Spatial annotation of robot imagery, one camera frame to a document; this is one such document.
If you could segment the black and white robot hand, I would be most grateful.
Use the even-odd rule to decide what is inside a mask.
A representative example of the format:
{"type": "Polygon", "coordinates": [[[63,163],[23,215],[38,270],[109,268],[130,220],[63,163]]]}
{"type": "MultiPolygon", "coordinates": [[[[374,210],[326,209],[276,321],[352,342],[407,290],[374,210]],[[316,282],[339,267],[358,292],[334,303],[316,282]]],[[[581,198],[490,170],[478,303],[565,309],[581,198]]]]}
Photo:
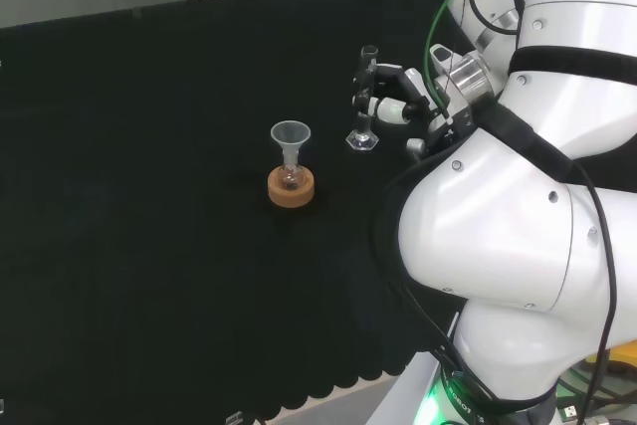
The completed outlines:
{"type": "Polygon", "coordinates": [[[356,122],[345,139],[352,149],[370,151],[378,144],[379,137],[372,131],[374,120],[396,126],[423,123],[425,137],[410,140],[408,147],[424,151],[442,150],[476,129],[471,101],[453,78],[464,59],[439,44],[434,46],[434,59],[439,77],[428,87],[418,70],[380,63],[378,49],[372,45],[361,49],[353,80],[356,122]]]}

